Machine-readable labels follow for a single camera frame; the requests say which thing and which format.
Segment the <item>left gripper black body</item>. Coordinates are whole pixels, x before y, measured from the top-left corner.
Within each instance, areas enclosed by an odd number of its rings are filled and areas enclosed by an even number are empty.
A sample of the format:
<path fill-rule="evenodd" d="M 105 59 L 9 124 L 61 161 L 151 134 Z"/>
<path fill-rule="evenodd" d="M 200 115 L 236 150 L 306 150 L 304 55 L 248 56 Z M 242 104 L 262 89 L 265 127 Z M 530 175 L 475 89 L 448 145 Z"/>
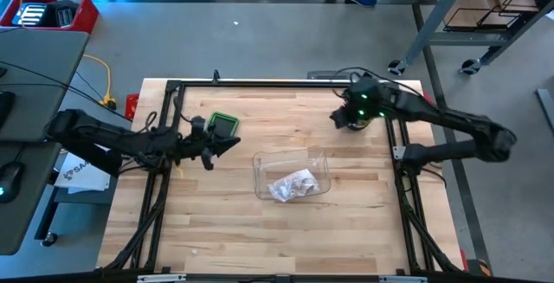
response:
<path fill-rule="evenodd" d="M 181 164 L 183 159 L 189 158 L 194 160 L 197 157 L 201 157 L 201 152 L 204 148 L 208 148 L 210 139 L 210 133 L 205 130 L 200 137 L 194 137 L 190 133 L 187 137 L 179 140 L 173 154 L 175 164 Z"/>

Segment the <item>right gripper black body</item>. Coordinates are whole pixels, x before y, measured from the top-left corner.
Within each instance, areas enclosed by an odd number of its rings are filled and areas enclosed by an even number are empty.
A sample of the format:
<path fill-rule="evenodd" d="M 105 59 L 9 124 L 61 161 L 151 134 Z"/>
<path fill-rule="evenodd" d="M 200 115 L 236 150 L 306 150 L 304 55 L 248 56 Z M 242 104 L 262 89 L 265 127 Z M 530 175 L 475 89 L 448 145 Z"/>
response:
<path fill-rule="evenodd" d="M 368 120 L 363 114 L 359 113 L 354 106 L 349 103 L 344 103 L 341 107 L 345 110 L 346 115 L 346 127 L 349 123 L 355 123 L 357 121 Z"/>

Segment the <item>clear plastic bin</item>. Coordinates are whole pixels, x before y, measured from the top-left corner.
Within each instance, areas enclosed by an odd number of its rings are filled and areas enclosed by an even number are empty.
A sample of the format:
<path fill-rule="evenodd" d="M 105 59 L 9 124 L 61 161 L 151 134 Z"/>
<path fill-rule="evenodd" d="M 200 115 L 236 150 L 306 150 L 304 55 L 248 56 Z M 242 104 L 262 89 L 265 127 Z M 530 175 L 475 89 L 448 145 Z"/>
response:
<path fill-rule="evenodd" d="M 311 196 L 325 194 L 331 189 L 329 165 L 322 148 L 313 146 L 290 151 L 257 152 L 253 157 L 254 193 L 263 201 L 280 202 L 272 198 L 267 186 L 304 169 L 308 169 L 319 181 L 320 192 Z M 287 203 L 307 197 L 295 198 Z"/>

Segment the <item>clear plastic bag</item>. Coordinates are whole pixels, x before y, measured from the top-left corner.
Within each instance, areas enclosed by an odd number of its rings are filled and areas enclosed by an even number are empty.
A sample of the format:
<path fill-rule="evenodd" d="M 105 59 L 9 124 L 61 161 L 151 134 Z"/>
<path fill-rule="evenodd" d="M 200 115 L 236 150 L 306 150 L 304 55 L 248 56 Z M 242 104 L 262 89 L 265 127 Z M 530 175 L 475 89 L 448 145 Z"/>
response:
<path fill-rule="evenodd" d="M 283 203 L 320 192 L 319 181 L 308 169 L 295 171 L 267 187 L 272 198 Z"/>

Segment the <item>green container lid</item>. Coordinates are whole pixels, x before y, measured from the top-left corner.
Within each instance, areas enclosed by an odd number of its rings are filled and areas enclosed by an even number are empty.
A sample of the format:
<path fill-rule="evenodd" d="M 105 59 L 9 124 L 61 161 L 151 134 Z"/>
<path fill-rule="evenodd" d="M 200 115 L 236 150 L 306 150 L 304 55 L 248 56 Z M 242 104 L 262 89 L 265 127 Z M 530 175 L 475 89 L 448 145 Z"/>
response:
<path fill-rule="evenodd" d="M 214 112 L 209 119 L 209 125 L 213 127 L 213 132 L 219 137 L 234 137 L 240 120 L 237 117 L 226 113 Z"/>

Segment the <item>black diagonal strut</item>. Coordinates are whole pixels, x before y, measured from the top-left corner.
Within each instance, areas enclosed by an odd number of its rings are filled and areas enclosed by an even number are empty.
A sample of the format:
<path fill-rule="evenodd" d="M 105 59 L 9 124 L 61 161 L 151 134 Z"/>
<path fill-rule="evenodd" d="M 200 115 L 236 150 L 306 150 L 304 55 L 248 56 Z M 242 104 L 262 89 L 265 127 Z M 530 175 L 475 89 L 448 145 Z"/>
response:
<path fill-rule="evenodd" d="M 105 151 L 96 144 L 87 141 L 64 141 L 61 142 L 61 145 L 70 153 L 84 159 L 99 170 L 113 177 L 119 175 L 119 168 L 123 160 L 120 153 L 113 150 Z"/>

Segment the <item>white printed paper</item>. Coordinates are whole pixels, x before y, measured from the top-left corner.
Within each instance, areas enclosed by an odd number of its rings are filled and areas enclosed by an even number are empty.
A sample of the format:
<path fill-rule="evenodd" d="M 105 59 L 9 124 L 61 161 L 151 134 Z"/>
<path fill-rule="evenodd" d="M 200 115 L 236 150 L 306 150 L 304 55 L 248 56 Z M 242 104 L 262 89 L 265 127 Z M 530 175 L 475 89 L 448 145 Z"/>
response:
<path fill-rule="evenodd" d="M 67 189 L 69 194 L 101 192 L 110 186 L 111 176 L 88 161 L 66 152 L 54 186 Z"/>

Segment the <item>grey metal cart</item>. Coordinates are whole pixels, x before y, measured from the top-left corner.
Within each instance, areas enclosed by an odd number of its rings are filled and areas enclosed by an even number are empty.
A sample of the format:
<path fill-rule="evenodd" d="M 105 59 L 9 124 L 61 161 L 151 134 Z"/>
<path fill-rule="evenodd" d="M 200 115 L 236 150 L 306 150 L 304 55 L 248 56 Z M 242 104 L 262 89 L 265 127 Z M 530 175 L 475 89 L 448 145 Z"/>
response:
<path fill-rule="evenodd" d="M 413 10 L 423 0 L 410 0 Z M 389 63 L 401 75 L 427 46 L 481 46 L 487 51 L 462 62 L 460 72 L 477 74 L 503 54 L 538 19 L 554 10 L 554 0 L 431 0 L 434 8 L 420 24 L 407 53 Z"/>

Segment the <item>grey desk top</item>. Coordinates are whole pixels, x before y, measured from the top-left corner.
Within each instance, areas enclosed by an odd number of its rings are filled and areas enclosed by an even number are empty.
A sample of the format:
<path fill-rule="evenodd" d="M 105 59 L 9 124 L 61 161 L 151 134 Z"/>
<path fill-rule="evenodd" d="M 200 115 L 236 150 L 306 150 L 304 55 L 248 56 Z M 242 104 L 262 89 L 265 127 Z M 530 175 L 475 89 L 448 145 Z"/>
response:
<path fill-rule="evenodd" d="M 55 116 L 89 40 L 85 32 L 15 29 L 0 33 L 0 91 L 15 95 L 0 141 L 39 142 Z"/>
<path fill-rule="evenodd" d="M 23 164 L 17 196 L 0 203 L 0 255 L 13 255 L 21 247 L 60 149 L 51 142 L 0 145 L 0 168 L 11 162 Z"/>

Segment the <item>red plastic crate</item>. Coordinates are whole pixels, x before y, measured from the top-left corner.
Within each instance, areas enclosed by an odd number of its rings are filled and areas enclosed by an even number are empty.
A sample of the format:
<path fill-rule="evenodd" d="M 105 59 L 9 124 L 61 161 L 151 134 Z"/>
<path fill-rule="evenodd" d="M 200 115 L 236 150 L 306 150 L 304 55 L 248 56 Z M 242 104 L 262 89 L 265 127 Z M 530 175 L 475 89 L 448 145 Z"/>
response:
<path fill-rule="evenodd" d="M 31 29 L 31 30 L 59 30 L 59 31 L 79 31 L 91 34 L 99 17 L 99 11 L 92 0 L 71 0 L 79 4 L 73 23 L 66 28 L 50 28 L 43 26 L 14 26 L 11 23 L 13 16 L 21 8 L 23 3 L 52 3 L 60 0 L 11 0 L 4 13 L 0 16 L 0 33 L 11 29 Z"/>

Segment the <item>black desk leg with caster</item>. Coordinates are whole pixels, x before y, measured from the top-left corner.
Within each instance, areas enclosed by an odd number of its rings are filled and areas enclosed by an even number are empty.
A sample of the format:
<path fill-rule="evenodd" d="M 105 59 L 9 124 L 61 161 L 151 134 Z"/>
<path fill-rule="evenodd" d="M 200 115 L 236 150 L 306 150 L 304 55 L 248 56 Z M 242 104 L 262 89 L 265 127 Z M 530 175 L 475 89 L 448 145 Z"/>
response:
<path fill-rule="evenodd" d="M 44 247 L 54 245 L 58 239 L 58 234 L 50 231 L 51 223 L 54 220 L 55 213 L 59 205 L 59 203 L 55 200 L 58 190 L 59 189 L 57 187 L 53 187 L 52 193 L 47 201 L 45 210 L 34 236 L 34 239 L 40 241 L 41 245 Z"/>

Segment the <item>black toaster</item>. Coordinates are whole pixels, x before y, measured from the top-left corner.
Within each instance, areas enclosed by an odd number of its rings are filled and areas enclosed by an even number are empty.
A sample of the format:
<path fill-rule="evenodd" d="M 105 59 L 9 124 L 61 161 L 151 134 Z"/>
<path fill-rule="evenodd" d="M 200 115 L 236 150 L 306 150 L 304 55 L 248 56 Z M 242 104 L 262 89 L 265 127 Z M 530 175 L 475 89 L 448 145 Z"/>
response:
<path fill-rule="evenodd" d="M 76 16 L 79 4 L 71 0 L 60 0 L 48 3 L 44 24 L 50 28 L 66 28 L 69 27 Z"/>

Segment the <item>black computer mouse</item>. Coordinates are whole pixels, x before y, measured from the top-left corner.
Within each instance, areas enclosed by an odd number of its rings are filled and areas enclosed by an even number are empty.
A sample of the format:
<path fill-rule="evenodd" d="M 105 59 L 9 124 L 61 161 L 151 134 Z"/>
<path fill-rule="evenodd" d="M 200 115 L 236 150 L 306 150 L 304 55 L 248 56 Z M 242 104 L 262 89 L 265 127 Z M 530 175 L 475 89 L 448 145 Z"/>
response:
<path fill-rule="evenodd" d="M 0 167 L 0 203 L 13 201 L 21 187 L 24 163 L 13 161 Z"/>

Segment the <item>grey metal bar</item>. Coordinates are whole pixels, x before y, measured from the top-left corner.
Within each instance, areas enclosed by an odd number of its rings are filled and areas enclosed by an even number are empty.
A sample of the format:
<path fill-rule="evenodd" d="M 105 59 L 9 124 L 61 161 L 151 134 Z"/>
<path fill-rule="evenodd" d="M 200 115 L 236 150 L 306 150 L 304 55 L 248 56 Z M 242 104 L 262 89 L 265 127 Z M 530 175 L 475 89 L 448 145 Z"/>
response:
<path fill-rule="evenodd" d="M 542 108 L 545 119 L 554 134 L 554 99 L 550 92 L 545 88 L 539 88 L 535 91 L 538 102 Z"/>

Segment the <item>silver slotted appliance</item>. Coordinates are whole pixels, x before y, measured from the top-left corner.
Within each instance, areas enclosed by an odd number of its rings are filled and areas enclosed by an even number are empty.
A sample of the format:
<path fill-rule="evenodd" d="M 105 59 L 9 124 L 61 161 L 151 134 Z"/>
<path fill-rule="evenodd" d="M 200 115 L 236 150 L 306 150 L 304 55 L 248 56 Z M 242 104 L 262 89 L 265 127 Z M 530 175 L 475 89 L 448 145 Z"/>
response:
<path fill-rule="evenodd" d="M 47 12 L 48 5 L 45 3 L 23 3 L 11 23 L 14 26 L 43 26 L 47 21 Z"/>

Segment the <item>silver metal bracket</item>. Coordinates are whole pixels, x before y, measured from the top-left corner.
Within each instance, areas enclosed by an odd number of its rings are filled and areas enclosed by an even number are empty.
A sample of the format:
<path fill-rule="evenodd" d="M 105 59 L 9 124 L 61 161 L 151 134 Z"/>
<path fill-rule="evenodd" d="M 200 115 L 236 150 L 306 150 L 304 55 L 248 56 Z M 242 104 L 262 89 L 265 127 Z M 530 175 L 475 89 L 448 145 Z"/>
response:
<path fill-rule="evenodd" d="M 378 283 L 428 283 L 428 279 L 418 276 L 387 275 L 380 276 Z"/>
<path fill-rule="evenodd" d="M 137 283 L 186 283 L 186 275 L 174 273 L 140 275 Z"/>

